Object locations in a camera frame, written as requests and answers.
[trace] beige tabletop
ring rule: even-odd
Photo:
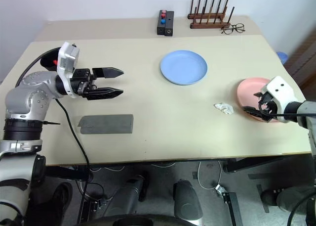
[[[310,151],[307,130],[296,123],[259,122],[245,115],[237,104],[236,88],[243,79],[270,79],[276,75],[282,76],[294,88],[300,101],[304,100],[298,86],[261,35],[96,40],[77,37],[67,40],[80,48],[77,68],[112,66],[125,72],[115,79],[97,80],[98,87],[124,90],[114,99],[88,101],[68,96],[61,99],[91,163],[231,158]],[[20,73],[39,54],[62,43],[60,40],[33,42],[26,49],[0,86],[3,117],[5,95],[14,87]],[[197,52],[205,59],[208,72],[204,79],[193,85],[178,86],[163,77],[159,69],[161,59],[178,49]],[[39,63],[32,72],[38,70],[43,70]],[[235,113],[225,115],[215,109],[213,104],[219,102],[231,104]],[[82,116],[111,114],[133,114],[133,133],[80,134],[77,125]],[[43,127],[40,154],[46,157],[47,164],[84,163],[65,115],[55,101],[51,102],[46,120],[61,123],[60,126]],[[4,118],[0,121],[0,125],[3,124]]]

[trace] pink plate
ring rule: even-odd
[[[242,81],[237,88],[237,99],[241,107],[243,106],[252,106],[258,110],[258,101],[259,98],[254,94],[260,92],[261,88],[266,85],[270,80],[265,78],[250,78]],[[259,117],[250,115],[251,117],[263,121]],[[277,120],[271,120],[269,123],[278,123]]]

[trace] gray floor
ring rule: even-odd
[[[176,163],[170,168],[157,168],[151,165],[126,166],[121,172],[101,169],[94,173],[93,182],[100,183],[108,197],[110,197],[129,177],[143,170],[151,176],[146,201],[139,203],[138,213],[152,213],[173,215],[173,184],[179,179],[187,179],[195,187],[204,213],[205,226],[232,225],[228,206],[219,198],[214,190],[202,189],[198,181],[193,179],[193,172],[197,171],[198,162]],[[219,166],[217,161],[203,161],[200,170],[201,183],[210,187],[218,180]],[[39,201],[48,200],[55,187],[65,180],[46,178],[45,183],[35,190]],[[63,226],[76,224],[79,201],[81,195],[74,183],[72,202],[65,215]],[[294,185],[313,185],[314,168],[309,155],[297,155],[286,160],[273,162],[259,167],[243,170],[237,173],[223,172],[221,185],[228,191],[236,192],[241,217],[244,226],[282,226],[286,225],[289,213],[277,207],[269,207],[265,213],[257,186],[263,190],[268,188],[282,188]],[[89,193],[100,192],[98,186],[90,185]],[[97,215],[102,215],[101,208]],[[305,217],[295,216],[292,225],[305,226]]]

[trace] white wall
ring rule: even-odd
[[[185,16],[190,0],[0,0],[0,80],[45,20],[155,17],[160,9]],[[249,15],[276,51],[291,54],[316,25],[316,0],[230,0],[234,14]]]

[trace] plate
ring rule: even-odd
[[[270,80],[265,78],[250,78],[242,81],[237,88],[237,99],[239,105],[241,107],[252,106],[259,110],[259,98],[256,97],[254,94],[260,92],[261,88],[263,88],[263,86],[266,85],[268,82],[270,82]],[[265,122],[259,117],[252,116],[250,114],[248,115],[259,121]],[[279,123],[279,121],[272,119],[269,123]]]
[[[177,50],[167,54],[160,63],[162,74],[170,82],[190,85],[200,81],[207,73],[205,60],[189,50]]]

